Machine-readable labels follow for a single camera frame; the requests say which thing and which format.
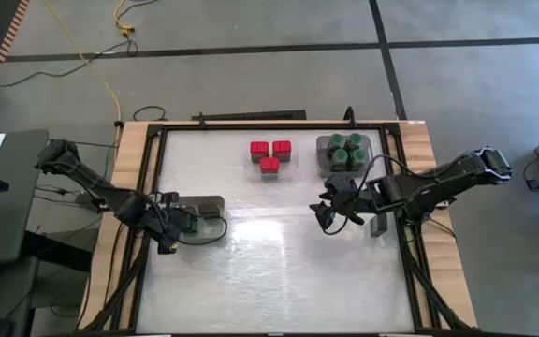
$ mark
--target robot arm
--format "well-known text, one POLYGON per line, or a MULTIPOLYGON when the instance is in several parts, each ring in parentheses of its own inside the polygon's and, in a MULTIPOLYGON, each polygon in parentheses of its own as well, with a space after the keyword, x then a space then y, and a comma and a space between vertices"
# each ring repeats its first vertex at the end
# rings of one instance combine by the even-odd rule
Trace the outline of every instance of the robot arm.
POLYGON ((405 171, 386 175, 366 182, 365 189, 357 188, 352 178, 332 176, 324 183, 327 192, 319 196, 328 200, 329 206, 322 201, 310 207, 324 230, 330 227, 336 212, 363 225, 357 213, 400 210, 409 222, 421 224, 437 204, 453 202, 457 194, 477 185, 506 183, 512 172, 498 150, 485 147, 419 174, 405 171))
POLYGON ((38 155, 36 168, 44 173, 61 174, 100 198, 114 216, 128 227, 144 230, 158 243, 159 254, 176 252, 181 233, 197 218, 175 207, 177 193, 162 195, 164 210, 139 191, 118 188, 81 163, 76 144, 55 140, 38 155))

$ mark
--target black desk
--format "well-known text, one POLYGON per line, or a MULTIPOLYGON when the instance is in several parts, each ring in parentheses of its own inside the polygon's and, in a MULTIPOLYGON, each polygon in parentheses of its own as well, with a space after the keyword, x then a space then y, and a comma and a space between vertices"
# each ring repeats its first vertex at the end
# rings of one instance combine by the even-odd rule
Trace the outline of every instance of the black desk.
POLYGON ((29 323, 31 296, 26 296, 34 288, 38 259, 23 258, 0 269, 0 319, 21 300, 20 304, 8 319, 14 324, 13 337, 24 336, 29 323))
POLYGON ((9 184, 0 193, 0 265, 21 256, 89 271, 91 253, 26 231, 39 171, 36 157, 47 144, 45 130, 6 134, 0 148, 0 179, 9 184))

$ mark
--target wooden board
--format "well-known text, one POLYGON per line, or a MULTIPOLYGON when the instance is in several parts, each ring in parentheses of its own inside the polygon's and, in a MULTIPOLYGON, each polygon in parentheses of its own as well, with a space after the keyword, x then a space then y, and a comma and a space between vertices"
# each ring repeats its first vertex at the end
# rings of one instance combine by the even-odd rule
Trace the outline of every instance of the wooden board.
MULTIPOLYGON (((221 124, 243 124, 260 125, 270 121, 209 121, 208 125, 221 124)), ((423 122, 393 122, 393 121, 363 121, 365 123, 399 123, 401 126, 402 144, 409 167, 416 171, 435 167, 433 151, 431 149, 430 136, 427 126, 423 122)), ((168 125, 197 125, 198 122, 164 122, 168 125)), ((304 124, 343 124, 346 121, 280 121, 282 124, 304 125, 304 124)), ((122 141, 118 151, 111 182, 118 187, 136 188, 140 162, 145 146, 147 127, 149 122, 128 122, 124 127, 122 141)), ((150 160, 148 170, 153 172, 156 155, 150 160)), ((151 188, 151 175, 148 175, 147 188, 151 188)), ((438 211, 432 216, 446 226, 452 227, 448 211, 438 211)), ((85 308, 84 317, 80 322, 80 328, 88 325, 103 308, 105 303, 106 290, 111 295, 115 289, 120 273, 122 258, 124 255, 127 230, 123 229, 116 245, 115 252, 113 244, 118 230, 119 222, 113 215, 106 213, 101 222, 97 245, 95 247, 93 264, 91 270, 91 285, 88 291, 85 290, 83 301, 85 308)), ((460 319, 467 324, 474 326, 475 317, 473 306, 469 297, 469 291, 465 283, 463 269, 460 263, 459 251, 455 240, 441 229, 433 226, 424 226, 423 239, 426 246, 426 254, 430 264, 431 279, 438 291, 443 296, 448 305, 457 313, 460 319)), ((132 305, 132 287, 129 289, 124 299, 123 314, 120 328, 128 327, 128 316, 132 305)), ((420 298, 420 309, 425 327, 430 326, 430 319, 425 298, 420 298)))

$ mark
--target red cube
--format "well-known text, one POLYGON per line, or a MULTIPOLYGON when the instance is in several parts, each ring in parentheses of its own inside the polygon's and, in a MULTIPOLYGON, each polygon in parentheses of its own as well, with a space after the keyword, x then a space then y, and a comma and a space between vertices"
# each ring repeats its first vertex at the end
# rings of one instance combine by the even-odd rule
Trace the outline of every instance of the red cube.
POLYGON ((261 158, 261 173, 278 173, 280 170, 280 160, 275 157, 261 158))
POLYGON ((270 144, 266 141, 251 141, 251 160, 258 163, 263 157, 270 156, 270 144))
POLYGON ((290 140, 279 140, 272 143, 273 156, 280 159, 281 162, 290 161, 290 153, 292 152, 292 146, 290 140))

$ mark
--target gray floor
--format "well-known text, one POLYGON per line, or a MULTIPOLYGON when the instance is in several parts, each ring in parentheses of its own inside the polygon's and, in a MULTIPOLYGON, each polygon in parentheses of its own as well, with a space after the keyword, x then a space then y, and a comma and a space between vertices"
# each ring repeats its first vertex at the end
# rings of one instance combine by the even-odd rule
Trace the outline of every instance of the gray floor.
MULTIPOLYGON (((101 51, 122 42, 111 20, 116 1, 85 1, 53 2, 81 48, 101 51)), ((539 37, 539 1, 378 3, 389 41, 539 37)), ((370 7, 360 0, 163 0, 135 8, 125 21, 137 27, 134 39, 142 50, 377 40, 370 7)), ((69 52, 72 46, 51 14, 32 1, 10 53, 69 52)), ((539 194, 529 193, 520 177, 539 142, 539 45, 394 50, 392 58, 407 115, 427 121, 439 162, 491 145, 515 168, 510 184, 474 189, 451 213, 480 327, 539 334, 539 194)), ((76 64, 5 64, 0 81, 76 64)), ((339 119, 348 105, 360 118, 396 118, 379 51, 100 60, 95 66, 120 98, 125 120, 150 104, 164 106, 168 118, 179 120, 199 111, 284 109, 306 109, 311 119, 339 119)), ((0 89, 0 130, 47 128, 56 138, 112 143, 115 119, 111 99, 87 70, 0 89)), ((106 149, 82 146, 80 153, 103 172, 106 149)), ((50 182, 72 186, 43 178, 50 182)), ((41 202, 30 228, 65 232, 92 218, 41 202)), ((34 334, 51 326, 61 327, 41 314, 34 334)))

